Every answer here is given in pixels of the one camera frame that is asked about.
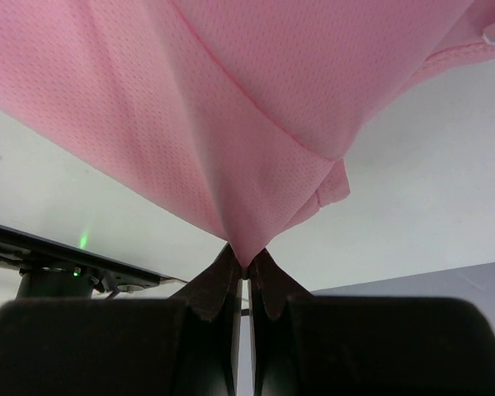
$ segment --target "pink fabric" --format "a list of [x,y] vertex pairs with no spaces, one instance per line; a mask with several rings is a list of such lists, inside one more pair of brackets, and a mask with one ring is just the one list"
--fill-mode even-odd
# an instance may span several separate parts
[[347,196],[368,119],[494,58],[494,22],[495,0],[0,0],[0,108],[247,264]]

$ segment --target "pink sleeve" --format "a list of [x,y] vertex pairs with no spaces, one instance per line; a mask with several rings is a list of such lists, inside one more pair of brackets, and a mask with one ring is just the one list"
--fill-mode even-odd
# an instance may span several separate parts
[[495,0],[0,0],[0,108],[243,264],[349,192],[412,85],[495,57]]

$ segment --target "black cylinder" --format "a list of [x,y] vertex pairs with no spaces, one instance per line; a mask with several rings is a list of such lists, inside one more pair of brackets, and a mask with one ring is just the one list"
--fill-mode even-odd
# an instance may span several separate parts
[[91,298],[95,280],[67,266],[33,268],[24,271],[17,298],[84,297]]

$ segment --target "green light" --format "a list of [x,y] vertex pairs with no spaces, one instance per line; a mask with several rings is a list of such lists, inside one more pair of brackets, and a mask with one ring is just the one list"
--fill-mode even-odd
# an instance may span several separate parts
[[79,242],[79,247],[81,249],[84,249],[86,247],[86,245],[88,244],[88,233],[85,233],[82,237],[81,237],[81,241]]

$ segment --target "black mechanical device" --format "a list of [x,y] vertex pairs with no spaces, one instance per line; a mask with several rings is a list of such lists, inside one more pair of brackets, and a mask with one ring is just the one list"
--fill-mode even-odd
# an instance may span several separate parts
[[[0,260],[99,290],[162,279],[4,228]],[[229,246],[169,299],[92,300],[66,279],[0,308],[0,395],[235,395],[242,279],[256,396],[495,394],[495,336],[457,299],[315,297],[266,250],[243,271]]]

